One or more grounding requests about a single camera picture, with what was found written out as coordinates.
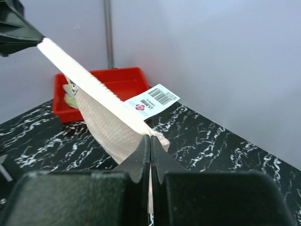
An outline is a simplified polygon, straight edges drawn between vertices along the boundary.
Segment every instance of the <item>white label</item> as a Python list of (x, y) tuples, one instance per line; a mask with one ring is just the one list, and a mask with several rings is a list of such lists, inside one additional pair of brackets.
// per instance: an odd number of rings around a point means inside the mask
[(136, 112), (142, 120), (148, 119), (177, 102), (180, 98), (161, 84), (123, 102), (123, 105)]

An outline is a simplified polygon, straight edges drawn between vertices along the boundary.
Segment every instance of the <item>black marble surface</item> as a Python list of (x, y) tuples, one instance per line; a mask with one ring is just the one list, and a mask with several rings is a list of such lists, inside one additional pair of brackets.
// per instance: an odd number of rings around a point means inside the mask
[[(84, 122), (62, 125), (52, 102), (0, 125), (0, 153), (25, 172), (102, 170), (117, 164), (94, 140)], [(169, 153), (193, 171), (261, 171), (279, 185), (296, 225), (301, 226), (301, 172), (189, 108), (176, 103), (153, 117)]]

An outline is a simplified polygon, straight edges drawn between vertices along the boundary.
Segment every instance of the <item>red tray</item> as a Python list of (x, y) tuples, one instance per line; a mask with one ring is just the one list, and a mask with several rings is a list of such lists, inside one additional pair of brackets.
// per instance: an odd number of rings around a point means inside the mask
[[(149, 89), (144, 75), (138, 67), (90, 72), (122, 101), (135, 97)], [(68, 106), (64, 101), (64, 84), (68, 84), (64, 74), (57, 74), (55, 76), (55, 93), (52, 105), (53, 114), (57, 115), (61, 122), (81, 121), (83, 117), (79, 110)]]

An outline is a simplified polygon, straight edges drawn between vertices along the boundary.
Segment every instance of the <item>gray wall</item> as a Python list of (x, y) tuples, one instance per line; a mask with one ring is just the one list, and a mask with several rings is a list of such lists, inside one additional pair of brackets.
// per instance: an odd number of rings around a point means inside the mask
[[(23, 0), (26, 18), (88, 70), (107, 68), (102, 0)], [(59, 73), (37, 48), (0, 58), (0, 123), (53, 98)]]
[(114, 0), (117, 67), (301, 169), (300, 0)]

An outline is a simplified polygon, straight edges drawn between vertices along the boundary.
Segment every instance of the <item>folded towel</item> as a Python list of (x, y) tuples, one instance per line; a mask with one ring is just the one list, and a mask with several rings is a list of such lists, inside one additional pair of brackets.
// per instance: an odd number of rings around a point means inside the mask
[[(137, 148), (143, 135), (157, 136), (167, 151), (169, 141), (123, 106), (123, 102), (52, 40), (44, 38), (39, 50), (65, 74), (77, 106), (93, 137), (120, 164)], [(153, 212), (149, 187), (149, 213)]]
[(73, 95), (72, 89), (71, 89), (71, 87), (70, 87), (69, 84), (64, 84), (64, 85), (63, 85), (63, 89), (65, 90), (66, 93), (68, 93), (68, 94), (70, 95), (70, 97), (71, 97), (72, 99), (75, 99), (75, 96)]
[(77, 104), (76, 104), (76, 100), (73, 99), (68, 93), (65, 93), (64, 101), (65, 101), (66, 104), (69, 105), (70, 107), (73, 107), (73, 108), (75, 108), (75, 109), (78, 109)]

